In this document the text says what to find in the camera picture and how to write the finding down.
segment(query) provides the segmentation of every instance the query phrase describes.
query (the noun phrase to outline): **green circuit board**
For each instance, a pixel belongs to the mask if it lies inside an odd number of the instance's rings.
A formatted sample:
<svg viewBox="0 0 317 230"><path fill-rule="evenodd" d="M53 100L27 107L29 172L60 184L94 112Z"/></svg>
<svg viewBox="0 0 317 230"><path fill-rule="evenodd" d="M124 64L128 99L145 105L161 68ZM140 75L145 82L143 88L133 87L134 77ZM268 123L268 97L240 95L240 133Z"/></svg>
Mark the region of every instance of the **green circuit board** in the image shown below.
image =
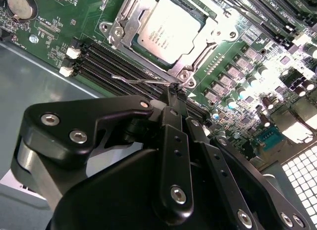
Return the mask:
<svg viewBox="0 0 317 230"><path fill-rule="evenodd" d="M26 23L15 22L8 14L5 7L0 7L0 27L14 34L12 42L20 48L27 50L34 56L52 65L56 71L62 65L65 53L72 38L78 39L90 38L96 43L111 49L107 39L99 30L101 22L112 23L124 0L35 0L38 6L38 16L36 19ZM211 17L214 15L212 8L208 7L202 1L192 0L207 12ZM228 8L220 0L213 0L219 7ZM299 30L305 32L311 37L310 43L314 42L316 33L308 30L301 24L294 22ZM216 128L212 131L226 130L228 136L232 133L240 133L240 138L232 140L237 146L241 146L248 139L253 139L263 130L260 120L255 114L256 106L261 104L261 98L264 96L278 97L280 103L269 112L274 112L281 105L289 106L299 97L291 92L279 79L265 80L257 74L257 67L262 64L269 66L277 77L285 74L289 68L293 67L300 70L305 77L315 83L315 73L310 69L314 67L316 60L309 58L301 49L293 55L281 49L270 38L263 34L254 24L245 17L239 15L235 27L239 32L239 37L234 42L221 43L207 61L199 68L195 74L197 86L194 89L186 89L190 102L198 107L211 112L218 109L221 117L216 121ZM30 35L36 35L39 39L37 44L29 41ZM251 59L244 54L244 48L252 48L259 55L257 59ZM125 54L113 50L114 53L124 57L127 61L140 67L142 66L131 60ZM205 97L205 91L210 88L213 82L218 81L219 75L226 71L229 65L235 64L237 56L244 58L252 69L238 66L240 72L245 77L251 74L256 76L262 85L258 88L252 88L246 78L237 80L237 85L243 85L247 88L248 95L253 98L251 102L246 102L238 97L234 87L230 92L215 104L211 103ZM81 82L93 87L105 96L111 96L109 91L103 90L97 84L78 76ZM277 93L275 90L280 86L282 91ZM233 97L238 107L231 110L227 107L225 99ZM248 132L251 127L256 131Z"/></svg>

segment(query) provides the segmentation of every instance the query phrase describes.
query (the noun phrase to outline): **bolt head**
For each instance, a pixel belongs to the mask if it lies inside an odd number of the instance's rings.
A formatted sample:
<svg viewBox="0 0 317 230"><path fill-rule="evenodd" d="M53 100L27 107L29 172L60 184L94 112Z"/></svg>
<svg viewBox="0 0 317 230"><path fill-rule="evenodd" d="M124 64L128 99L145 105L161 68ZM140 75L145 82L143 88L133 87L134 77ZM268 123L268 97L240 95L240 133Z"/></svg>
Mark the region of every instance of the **bolt head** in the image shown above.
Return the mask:
<svg viewBox="0 0 317 230"><path fill-rule="evenodd" d="M29 41L33 44L37 44L39 42L39 38L36 35L30 35L29 36Z"/></svg>
<svg viewBox="0 0 317 230"><path fill-rule="evenodd" d="M185 204L186 203L186 194L185 192L179 188L179 187L173 187L170 190L170 195L172 198L175 200L176 203L178 204Z"/></svg>
<svg viewBox="0 0 317 230"><path fill-rule="evenodd" d="M226 146L226 145L227 145L226 141L223 140L223 139L219 139L219 142L220 142L220 144L221 144L222 146Z"/></svg>
<svg viewBox="0 0 317 230"><path fill-rule="evenodd" d="M196 120L192 120L193 125L195 125L196 127L199 126L199 123Z"/></svg>
<svg viewBox="0 0 317 230"><path fill-rule="evenodd" d="M41 116L41 122L46 126L56 126L59 124L59 118L53 114L45 114Z"/></svg>
<svg viewBox="0 0 317 230"><path fill-rule="evenodd" d="M143 101L140 104L144 108L148 108L149 107L149 105L147 103L143 102Z"/></svg>
<svg viewBox="0 0 317 230"><path fill-rule="evenodd" d="M87 135L80 130L71 131L71 133L69 134L69 138L70 140L78 144L83 144L87 142Z"/></svg>

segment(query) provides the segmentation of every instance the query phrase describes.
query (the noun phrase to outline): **capacitor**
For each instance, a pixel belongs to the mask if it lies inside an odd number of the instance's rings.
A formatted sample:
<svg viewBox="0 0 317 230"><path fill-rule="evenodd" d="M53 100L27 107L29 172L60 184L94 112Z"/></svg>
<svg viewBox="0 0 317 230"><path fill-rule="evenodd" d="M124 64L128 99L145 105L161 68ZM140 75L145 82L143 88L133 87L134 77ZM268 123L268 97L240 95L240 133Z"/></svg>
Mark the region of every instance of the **capacitor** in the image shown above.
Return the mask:
<svg viewBox="0 0 317 230"><path fill-rule="evenodd" d="M306 53L310 55L312 58L317 59L317 47L311 46L307 49Z"/></svg>
<svg viewBox="0 0 317 230"><path fill-rule="evenodd" d="M302 83L302 86L307 89L307 90L313 90L314 89L314 84L311 83L309 80L306 80Z"/></svg>
<svg viewBox="0 0 317 230"><path fill-rule="evenodd" d="M255 76L250 76L248 78L248 83L251 85L251 87L256 88L260 85L260 82L255 78Z"/></svg>
<svg viewBox="0 0 317 230"><path fill-rule="evenodd" d="M221 136L221 137L225 137L225 138L226 138L226 132L225 132L225 131L219 131L219 132L218 132L218 136Z"/></svg>
<svg viewBox="0 0 317 230"><path fill-rule="evenodd" d="M271 110L274 107L274 104L272 104L271 100L269 100L268 97L264 97L262 99L262 103L264 104L264 106L268 109Z"/></svg>
<svg viewBox="0 0 317 230"><path fill-rule="evenodd" d="M241 98L241 99L245 99L246 97L247 97L247 91L246 91L246 88L244 88L244 87L239 87L239 88L237 88L236 89L236 92L237 92L237 94L239 95L239 97Z"/></svg>
<svg viewBox="0 0 317 230"><path fill-rule="evenodd" d="M237 103L236 103L236 101L233 99L233 98L228 98L227 100L226 100L226 103L227 103L227 105L228 105L228 108L230 108L231 110L232 109L235 109L238 105L237 105Z"/></svg>
<svg viewBox="0 0 317 230"><path fill-rule="evenodd" d="M258 68L258 73L263 77L268 77L270 72L269 69L263 65Z"/></svg>
<svg viewBox="0 0 317 230"><path fill-rule="evenodd" d="M260 120L264 127L269 127L271 125L270 121L265 115L260 115Z"/></svg>
<svg viewBox="0 0 317 230"><path fill-rule="evenodd" d="M240 138L240 133L239 132L235 132L232 134L234 139L239 139Z"/></svg>
<svg viewBox="0 0 317 230"><path fill-rule="evenodd" d="M301 86L298 86L294 92L296 94L298 94L299 97L303 97L304 95L306 95L306 91L301 87Z"/></svg>
<svg viewBox="0 0 317 230"><path fill-rule="evenodd" d="M213 119L218 119L219 118L219 112L218 112L218 110L217 109L214 109L214 110L212 110L211 111L211 115L212 115L212 117L213 117Z"/></svg>

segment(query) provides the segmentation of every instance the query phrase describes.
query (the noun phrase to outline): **hex bolt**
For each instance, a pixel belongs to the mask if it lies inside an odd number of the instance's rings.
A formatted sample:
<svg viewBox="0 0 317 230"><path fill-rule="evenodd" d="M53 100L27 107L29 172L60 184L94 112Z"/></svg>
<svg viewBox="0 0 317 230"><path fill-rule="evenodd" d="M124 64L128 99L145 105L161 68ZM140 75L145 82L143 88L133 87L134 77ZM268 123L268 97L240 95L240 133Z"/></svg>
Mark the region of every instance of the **hex bolt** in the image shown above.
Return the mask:
<svg viewBox="0 0 317 230"><path fill-rule="evenodd" d="M37 43L39 43L39 38L38 38L36 35L31 34L31 35L29 36L29 41L30 41L31 43L33 43L33 44L37 44Z"/></svg>
<svg viewBox="0 0 317 230"><path fill-rule="evenodd" d="M196 127L199 126L199 123L196 120L192 120L193 125L195 125Z"/></svg>
<svg viewBox="0 0 317 230"><path fill-rule="evenodd" d="M59 118L53 114L45 114L41 116L41 122L46 126L56 126L59 124Z"/></svg>
<svg viewBox="0 0 317 230"><path fill-rule="evenodd" d="M281 213L281 217L287 226L289 226L290 228L293 226L292 220L285 213Z"/></svg>
<svg viewBox="0 0 317 230"><path fill-rule="evenodd" d="M249 215L247 215L243 210L239 209L238 211L238 218L240 220L240 222L242 222L242 224L248 228L251 229L252 228L252 221L251 218L249 217Z"/></svg>
<svg viewBox="0 0 317 230"><path fill-rule="evenodd" d="M83 144L87 142L87 135L80 130L71 131L71 133L69 134L69 138L70 140L78 144Z"/></svg>
<svg viewBox="0 0 317 230"><path fill-rule="evenodd" d="M294 215L293 215L293 218L294 218L295 222L297 222L297 224L298 224L299 226L301 226L302 228L305 227L303 221L302 221L297 215L294 214Z"/></svg>
<svg viewBox="0 0 317 230"><path fill-rule="evenodd" d="M222 146L226 146L226 145L227 145L226 141L223 140L223 139L219 139L219 142L220 142L220 144L221 144Z"/></svg>
<svg viewBox="0 0 317 230"><path fill-rule="evenodd" d="M186 199L187 199L186 194L181 188L173 187L170 190L170 194L176 203L178 203L178 204L185 204L186 203Z"/></svg>

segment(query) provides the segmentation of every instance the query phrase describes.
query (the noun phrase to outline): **circular hole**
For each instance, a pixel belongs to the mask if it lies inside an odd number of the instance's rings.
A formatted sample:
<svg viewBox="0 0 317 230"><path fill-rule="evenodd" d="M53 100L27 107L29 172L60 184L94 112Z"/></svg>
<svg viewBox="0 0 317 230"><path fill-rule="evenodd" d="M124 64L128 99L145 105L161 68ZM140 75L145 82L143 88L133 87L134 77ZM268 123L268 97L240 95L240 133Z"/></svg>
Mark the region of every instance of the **circular hole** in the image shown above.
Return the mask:
<svg viewBox="0 0 317 230"><path fill-rule="evenodd" d="M101 29L105 32L108 30L108 26L106 24L101 25Z"/></svg>
<svg viewBox="0 0 317 230"><path fill-rule="evenodd" d="M225 171L221 170L220 172L221 172L221 174L222 174L224 177L227 177L227 176L228 176L228 174L227 174Z"/></svg>
<svg viewBox="0 0 317 230"><path fill-rule="evenodd" d="M237 36L235 32L231 32L229 35L230 35L230 38L235 38Z"/></svg>
<svg viewBox="0 0 317 230"><path fill-rule="evenodd" d="M260 51L260 53L261 53L262 55L266 54L266 49L262 49L262 50Z"/></svg>
<svg viewBox="0 0 317 230"><path fill-rule="evenodd" d="M170 112L171 112L173 115L175 115L175 116L178 115L178 113L177 113L174 109L171 109Z"/></svg>
<svg viewBox="0 0 317 230"><path fill-rule="evenodd" d="M179 138L178 136L175 136L175 140L176 140L177 142L182 142L182 140L180 140L180 138Z"/></svg>
<svg viewBox="0 0 317 230"><path fill-rule="evenodd" d="M181 156L182 156L182 154L181 154L180 151L178 151L178 150L175 150L174 153L175 153L175 155L177 155L178 157L181 157Z"/></svg>

